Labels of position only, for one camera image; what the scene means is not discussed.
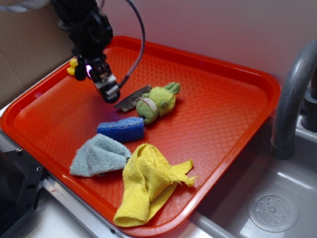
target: yellow cloth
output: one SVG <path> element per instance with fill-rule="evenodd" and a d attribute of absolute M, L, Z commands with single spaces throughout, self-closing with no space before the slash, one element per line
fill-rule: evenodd
<path fill-rule="evenodd" d="M 196 177 L 186 176 L 192 167 L 192 160 L 171 166 L 156 147 L 140 145 L 123 170 L 123 200 L 114 222 L 121 227 L 146 224 L 172 195 L 177 184 L 194 185 Z"/>

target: drain cover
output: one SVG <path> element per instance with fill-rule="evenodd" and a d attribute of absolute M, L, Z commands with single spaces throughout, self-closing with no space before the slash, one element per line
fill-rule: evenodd
<path fill-rule="evenodd" d="M 251 220 L 267 232 L 284 232 L 298 219 L 296 202 L 286 193 L 263 190 L 253 196 L 248 207 Z"/>

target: sink basin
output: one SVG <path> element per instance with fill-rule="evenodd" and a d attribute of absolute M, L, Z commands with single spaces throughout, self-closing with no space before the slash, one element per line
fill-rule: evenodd
<path fill-rule="evenodd" d="M 268 120 L 197 209 L 223 237 L 317 237 L 317 134 L 297 128 L 295 156 L 278 160 L 271 132 Z"/>

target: orange tray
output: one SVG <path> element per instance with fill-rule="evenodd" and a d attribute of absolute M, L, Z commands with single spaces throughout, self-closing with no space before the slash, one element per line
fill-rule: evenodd
<path fill-rule="evenodd" d="M 137 58 L 140 41 L 115 37 L 105 49 L 113 74 L 122 79 Z M 92 81 L 77 81 L 68 63 L 21 95 L 4 112 L 0 125 L 57 179 L 113 223 L 123 196 L 122 171 L 104 177 L 69 174 L 79 149 L 101 122 L 137 116 L 114 109 Z M 148 84 L 180 82 L 174 110 L 145 126 L 142 140 L 125 143 L 133 152 L 142 143 L 157 147 L 170 164 L 192 159 L 195 185 L 177 186 L 167 203 L 144 226 L 120 228 L 135 237 L 164 234 L 182 224 L 275 109 L 280 86 L 267 73 L 153 43 L 121 90 L 121 99 Z"/>

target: green plush toy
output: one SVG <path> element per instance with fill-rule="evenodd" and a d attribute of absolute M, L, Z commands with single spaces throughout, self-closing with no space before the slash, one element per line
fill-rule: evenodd
<path fill-rule="evenodd" d="M 171 112 L 175 106 L 175 94 L 180 91 L 179 83 L 169 83 L 164 87 L 154 87 L 149 93 L 142 95 L 136 110 L 144 124 L 151 124 L 158 116 Z"/>

